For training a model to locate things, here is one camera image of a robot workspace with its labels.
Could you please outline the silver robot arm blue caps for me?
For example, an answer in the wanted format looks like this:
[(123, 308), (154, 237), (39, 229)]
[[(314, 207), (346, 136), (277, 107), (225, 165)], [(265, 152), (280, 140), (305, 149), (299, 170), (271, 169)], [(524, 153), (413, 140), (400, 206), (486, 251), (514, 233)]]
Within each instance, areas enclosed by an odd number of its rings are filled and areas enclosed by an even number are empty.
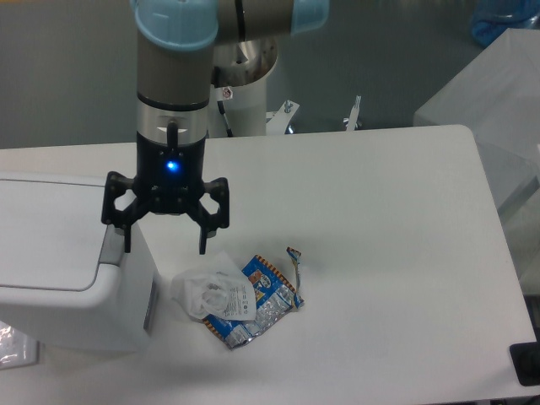
[(106, 177), (101, 220), (132, 249), (148, 213), (188, 215), (205, 247), (230, 224), (223, 177), (203, 180), (214, 49), (321, 28), (327, 1), (134, 1), (137, 41), (137, 171)]

